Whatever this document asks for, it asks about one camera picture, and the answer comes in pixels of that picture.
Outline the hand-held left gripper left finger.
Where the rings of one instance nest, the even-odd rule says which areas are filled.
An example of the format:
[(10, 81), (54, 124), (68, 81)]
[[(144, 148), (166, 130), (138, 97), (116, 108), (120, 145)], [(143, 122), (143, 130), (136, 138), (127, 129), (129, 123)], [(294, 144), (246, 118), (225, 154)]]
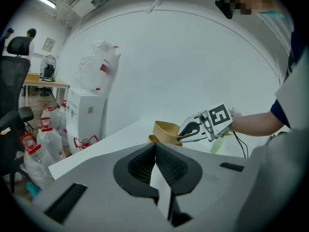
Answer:
[(44, 189), (34, 205), (70, 232), (167, 232), (150, 186), (155, 145), (93, 157)]

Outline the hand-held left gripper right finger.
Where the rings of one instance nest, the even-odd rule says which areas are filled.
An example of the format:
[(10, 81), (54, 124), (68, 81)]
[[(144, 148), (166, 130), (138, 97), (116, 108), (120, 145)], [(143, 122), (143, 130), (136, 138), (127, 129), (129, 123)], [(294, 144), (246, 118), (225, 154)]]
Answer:
[(170, 188), (156, 229), (235, 229), (249, 193), (247, 159), (155, 144), (155, 164)]

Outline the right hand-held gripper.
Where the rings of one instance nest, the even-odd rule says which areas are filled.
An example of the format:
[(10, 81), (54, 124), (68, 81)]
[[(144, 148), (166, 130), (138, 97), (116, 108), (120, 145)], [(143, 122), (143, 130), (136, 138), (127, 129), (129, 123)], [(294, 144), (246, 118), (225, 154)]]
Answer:
[[(202, 125), (205, 132), (200, 132)], [(180, 143), (198, 142), (208, 139), (212, 142), (228, 132), (232, 126), (232, 117), (224, 103), (218, 103), (198, 115), (187, 118), (179, 128)]]

